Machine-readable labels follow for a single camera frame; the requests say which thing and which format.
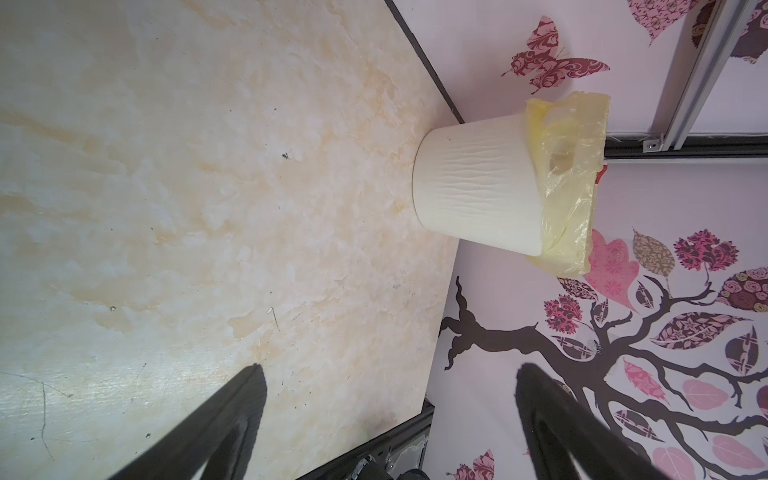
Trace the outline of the red yellow label bottle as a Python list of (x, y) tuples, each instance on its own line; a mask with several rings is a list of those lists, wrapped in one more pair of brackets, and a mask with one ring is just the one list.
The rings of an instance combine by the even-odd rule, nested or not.
[(608, 170), (608, 165), (607, 164), (603, 165), (602, 169), (597, 173), (596, 180), (595, 180), (596, 185), (600, 183), (602, 177), (605, 175), (607, 170)]

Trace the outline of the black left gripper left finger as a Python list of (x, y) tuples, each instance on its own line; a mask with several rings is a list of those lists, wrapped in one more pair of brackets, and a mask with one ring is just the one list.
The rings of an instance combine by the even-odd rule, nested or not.
[(241, 370), (114, 479), (242, 479), (268, 396), (263, 368)]

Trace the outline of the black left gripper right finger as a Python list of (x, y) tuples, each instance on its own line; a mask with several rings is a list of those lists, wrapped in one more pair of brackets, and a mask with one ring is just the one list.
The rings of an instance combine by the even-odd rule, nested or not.
[(538, 479), (664, 479), (538, 365), (518, 370), (515, 400)]

